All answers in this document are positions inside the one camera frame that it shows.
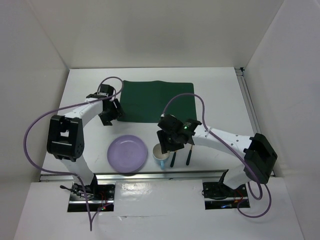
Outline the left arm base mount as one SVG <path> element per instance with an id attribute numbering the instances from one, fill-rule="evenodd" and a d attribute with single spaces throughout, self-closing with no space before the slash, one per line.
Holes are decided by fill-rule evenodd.
<path id="1" fill-rule="evenodd" d="M 72 187 L 60 185 L 59 187 L 70 192 L 67 208 L 69 213 L 87 211 L 85 194 L 79 185 L 73 184 Z M 88 189 L 87 198 L 90 212 L 96 212 L 97 210 L 100 210 L 101 212 L 113 212 L 115 190 L 115 184 L 97 185 L 94 192 Z"/>

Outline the gold knife green handle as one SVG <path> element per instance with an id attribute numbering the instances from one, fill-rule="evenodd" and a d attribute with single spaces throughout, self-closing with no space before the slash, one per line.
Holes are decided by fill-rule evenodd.
<path id="1" fill-rule="evenodd" d="M 176 155 L 177 155 L 177 151 L 174 151 L 172 158 L 171 158 L 171 162 L 170 162 L 170 167 L 173 168 L 175 165 L 175 160 L 176 160 Z"/>

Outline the dark green placemat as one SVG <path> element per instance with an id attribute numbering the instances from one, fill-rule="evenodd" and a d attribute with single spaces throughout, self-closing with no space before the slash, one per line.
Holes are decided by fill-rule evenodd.
<path id="1" fill-rule="evenodd" d="M 175 96 L 194 93 L 190 82 L 166 81 L 124 81 L 120 94 L 120 105 L 124 116 L 119 122 L 157 123 L 167 103 Z M 192 96 L 182 96 L 170 104 L 167 114 L 176 116 L 181 121 L 196 119 L 196 103 Z"/>

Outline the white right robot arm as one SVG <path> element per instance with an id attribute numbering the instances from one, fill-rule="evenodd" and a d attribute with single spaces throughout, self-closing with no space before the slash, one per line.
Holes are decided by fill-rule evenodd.
<path id="1" fill-rule="evenodd" d="M 227 170 L 218 184 L 223 196 L 230 196 L 235 189 L 250 181 L 266 185 L 278 158 L 270 142 L 260 133 L 238 135 L 194 119 L 182 122 L 170 114 L 160 117 L 158 127 L 157 137 L 162 153 L 175 152 L 190 144 L 231 154 L 240 160 L 241 165 Z"/>

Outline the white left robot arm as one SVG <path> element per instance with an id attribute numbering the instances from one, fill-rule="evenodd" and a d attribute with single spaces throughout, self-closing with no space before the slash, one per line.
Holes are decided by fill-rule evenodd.
<path id="1" fill-rule="evenodd" d="M 99 193 L 98 180 L 83 156 L 85 149 L 84 127 L 96 116 L 103 126 L 124 116 L 123 108 L 116 98 L 115 88 L 100 84 L 97 91 L 89 94 L 82 103 L 66 106 L 71 111 L 50 118 L 47 152 L 60 160 L 73 177 L 72 192 L 92 200 Z"/>

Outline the light blue mug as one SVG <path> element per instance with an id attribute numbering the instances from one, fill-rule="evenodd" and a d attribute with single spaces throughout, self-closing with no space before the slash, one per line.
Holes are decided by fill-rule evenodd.
<path id="1" fill-rule="evenodd" d="M 165 165 L 167 160 L 169 159 L 171 155 L 170 151 L 167 151 L 165 153 L 162 153 L 161 145 L 158 143 L 156 144 L 152 149 L 152 156 L 155 161 L 155 163 L 160 167 L 161 170 L 165 170 Z"/>

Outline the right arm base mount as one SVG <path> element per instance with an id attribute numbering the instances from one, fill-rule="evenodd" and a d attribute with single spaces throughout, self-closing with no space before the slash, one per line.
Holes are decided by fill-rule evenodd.
<path id="1" fill-rule="evenodd" d="M 207 179 L 202 181 L 201 195 L 204 198 L 206 210 L 228 210 L 250 208 L 249 195 L 245 184 L 237 189 L 231 189 L 219 183 L 218 180 Z"/>

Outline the lilac plate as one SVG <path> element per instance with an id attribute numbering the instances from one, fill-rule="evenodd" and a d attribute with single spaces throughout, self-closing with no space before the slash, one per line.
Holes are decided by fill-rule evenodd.
<path id="1" fill-rule="evenodd" d="M 107 161 L 118 173 L 138 171 L 145 164 L 147 157 L 146 144 L 134 135 L 116 138 L 107 149 Z"/>

